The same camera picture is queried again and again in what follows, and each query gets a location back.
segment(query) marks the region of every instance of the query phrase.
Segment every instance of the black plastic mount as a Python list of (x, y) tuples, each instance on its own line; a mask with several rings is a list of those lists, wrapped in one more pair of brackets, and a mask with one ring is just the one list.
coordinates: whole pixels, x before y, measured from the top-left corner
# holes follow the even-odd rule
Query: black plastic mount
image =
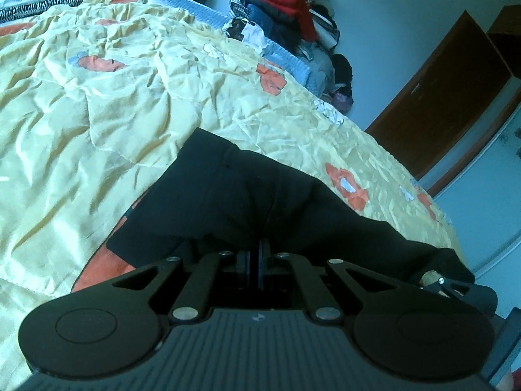
[(481, 391), (485, 363), (499, 374), (475, 307), (342, 260), (273, 256), (267, 243), (254, 258), (169, 257), (52, 300), (19, 343), (35, 372), (23, 391)]

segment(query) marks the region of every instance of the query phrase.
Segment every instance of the yellow bedspread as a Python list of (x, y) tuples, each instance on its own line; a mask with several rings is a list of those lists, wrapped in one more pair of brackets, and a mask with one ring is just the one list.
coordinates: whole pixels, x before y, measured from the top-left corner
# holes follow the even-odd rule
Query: yellow bedspread
[(29, 374), (24, 316), (70, 292), (198, 126), (461, 256), (407, 170), (348, 119), (335, 126), (318, 113), (287, 72), (186, 11), (125, 1), (55, 6), (0, 28), (0, 389)]

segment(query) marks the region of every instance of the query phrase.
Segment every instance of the white wall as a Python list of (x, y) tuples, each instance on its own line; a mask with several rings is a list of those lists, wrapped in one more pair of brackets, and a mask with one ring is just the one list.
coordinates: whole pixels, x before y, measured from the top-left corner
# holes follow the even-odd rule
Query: white wall
[[(486, 31), (504, 5), (521, 0), (332, 0), (342, 36), (337, 52), (353, 66), (349, 117), (362, 129), (417, 72), (467, 10)], [(207, 3), (223, 13), (228, 0)]]
[[(435, 197), (451, 218), (476, 283), (498, 294), (496, 313), (521, 308), (521, 105), (484, 149)], [(521, 355), (513, 369), (521, 367)]]

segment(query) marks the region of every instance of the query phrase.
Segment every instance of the circular pad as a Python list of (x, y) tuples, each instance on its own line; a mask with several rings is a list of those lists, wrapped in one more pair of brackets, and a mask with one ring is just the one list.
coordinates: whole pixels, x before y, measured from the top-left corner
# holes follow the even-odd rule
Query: circular pad
[(359, 348), (408, 379), (444, 382), (478, 373), (494, 341), (488, 319), (458, 300), (409, 291), (371, 296), (355, 320)]
[(117, 324), (116, 318), (104, 310), (79, 309), (59, 318), (56, 332), (65, 341), (90, 344), (108, 338)]

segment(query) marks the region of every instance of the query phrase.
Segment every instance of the screw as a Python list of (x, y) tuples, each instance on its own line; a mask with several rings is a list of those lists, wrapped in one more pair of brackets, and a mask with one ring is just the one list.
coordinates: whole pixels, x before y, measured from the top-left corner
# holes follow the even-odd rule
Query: screw
[(321, 307), (317, 309), (315, 316), (323, 321), (334, 321), (340, 317), (340, 311), (334, 307)]
[(180, 321), (191, 321), (199, 316), (199, 312), (193, 307), (179, 307), (172, 312), (172, 316)]

